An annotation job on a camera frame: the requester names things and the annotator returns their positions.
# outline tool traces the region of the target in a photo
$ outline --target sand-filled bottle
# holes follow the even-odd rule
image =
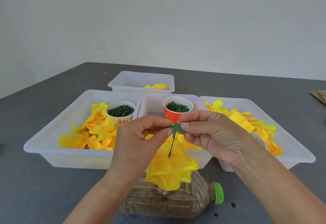
[[[120,205],[123,213],[139,215],[194,218],[209,203],[221,204],[224,200],[222,186],[208,184],[198,171],[191,174],[191,183],[181,182],[177,190],[166,191],[151,182],[145,182],[143,175]]]

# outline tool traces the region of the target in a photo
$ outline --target white plastic bin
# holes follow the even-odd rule
[[[147,85],[153,86],[155,84],[165,84],[169,87],[168,90],[157,90],[144,88]],[[143,73],[143,72],[130,72],[121,71],[108,86],[113,91],[122,92],[137,92],[137,93],[172,93],[174,92],[174,76],[157,73]]]
[[[165,98],[170,96],[181,96],[183,98],[186,98],[193,103],[193,110],[203,110],[199,98],[196,95],[147,93],[142,98],[141,108],[139,109],[138,117],[153,114],[164,118],[163,101]],[[204,166],[206,166],[206,164],[212,158],[212,155],[206,150],[188,149],[187,155],[192,157],[199,163],[199,169],[204,168]]]
[[[133,119],[138,116],[141,95],[137,93],[87,90],[70,106],[39,131],[24,145],[29,153],[39,153],[54,167],[108,169],[113,151],[56,148],[62,134],[71,134],[70,126],[81,126],[91,115],[90,105],[106,102],[128,101],[135,104]]]
[[[316,157],[308,149],[306,149],[278,123],[269,117],[253,101],[248,99],[213,96],[200,96],[199,99],[204,110],[208,110],[204,101],[207,101],[210,105],[212,105],[214,101],[221,99],[223,102],[223,107],[226,107],[229,110],[236,108],[239,112],[251,112],[251,117],[255,117],[257,120],[264,120],[266,124],[276,125],[276,133],[271,140],[273,140],[283,150],[283,156],[275,157],[287,169],[301,162],[313,163],[316,160]],[[220,164],[225,171],[233,172],[229,165],[222,161],[220,161]]]

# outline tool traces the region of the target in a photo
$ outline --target gray table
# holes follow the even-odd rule
[[[316,156],[315,163],[300,163],[291,172],[326,202],[326,106],[308,94],[326,89],[326,81],[84,63],[0,99],[0,223],[61,223],[103,177],[104,170],[52,167],[23,145],[84,91],[111,90],[108,82],[124,70],[172,74],[174,93],[251,99]],[[112,223],[271,223],[244,183],[215,158],[200,173],[222,184],[222,205],[190,220],[117,212]]]

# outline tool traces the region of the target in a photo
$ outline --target wall socket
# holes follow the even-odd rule
[[[104,49],[104,50],[108,50],[108,48],[106,47],[106,41],[105,39],[96,39],[96,46],[98,49]]]

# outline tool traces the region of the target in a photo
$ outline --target red paper cup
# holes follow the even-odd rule
[[[189,112],[191,110],[193,110],[193,108],[194,108],[194,105],[192,104],[192,102],[190,100],[183,98],[181,96],[170,96],[170,97],[166,98],[163,101],[164,117],[168,120],[171,120],[173,123],[176,123],[183,113],[177,113],[177,112],[170,111],[169,109],[167,109],[166,106],[171,102],[175,102],[180,105],[188,106]]]

